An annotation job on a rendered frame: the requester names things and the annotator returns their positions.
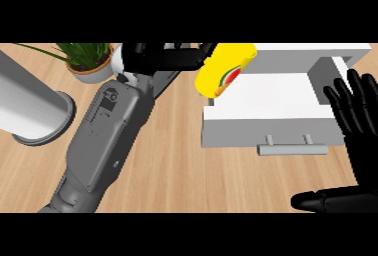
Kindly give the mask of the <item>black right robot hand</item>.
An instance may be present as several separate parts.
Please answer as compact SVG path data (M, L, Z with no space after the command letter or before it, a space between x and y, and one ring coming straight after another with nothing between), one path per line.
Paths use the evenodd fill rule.
M347 70L324 93L344 135L356 186L296 194L291 206L316 213L378 213L378 82Z

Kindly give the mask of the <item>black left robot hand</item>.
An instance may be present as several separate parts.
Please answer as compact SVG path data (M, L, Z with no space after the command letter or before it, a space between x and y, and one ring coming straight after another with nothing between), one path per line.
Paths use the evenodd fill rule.
M157 71L195 71L211 56L216 43L202 43L198 48L164 48L164 43L124 43L121 46L123 70L152 76Z

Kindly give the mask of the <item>white open drawer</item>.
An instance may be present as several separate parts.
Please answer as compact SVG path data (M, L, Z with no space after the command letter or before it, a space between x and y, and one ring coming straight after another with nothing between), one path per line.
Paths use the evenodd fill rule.
M266 143L340 146L343 134L329 105L321 105L306 73L242 74L204 107L201 146L254 147Z

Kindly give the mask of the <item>potted green plant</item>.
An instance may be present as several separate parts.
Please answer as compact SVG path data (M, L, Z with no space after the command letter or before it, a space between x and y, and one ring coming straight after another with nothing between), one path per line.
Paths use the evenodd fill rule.
M19 43L19 46L62 60L68 71L86 84L101 83L112 76L111 59L114 47L109 43L58 43L53 49L62 55L24 43Z

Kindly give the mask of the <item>white cabinet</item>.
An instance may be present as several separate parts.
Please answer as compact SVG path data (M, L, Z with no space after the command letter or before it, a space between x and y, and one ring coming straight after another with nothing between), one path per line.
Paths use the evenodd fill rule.
M306 75L321 105L328 103L324 86L346 77L346 69L371 51L368 43L257 43L256 47L257 57L244 73Z

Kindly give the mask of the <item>white cylinder with grey base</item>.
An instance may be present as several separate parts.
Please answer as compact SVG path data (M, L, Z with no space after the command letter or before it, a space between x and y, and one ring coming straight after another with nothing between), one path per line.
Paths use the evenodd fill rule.
M0 50L0 130L27 146L56 140L77 112L71 96L53 91Z

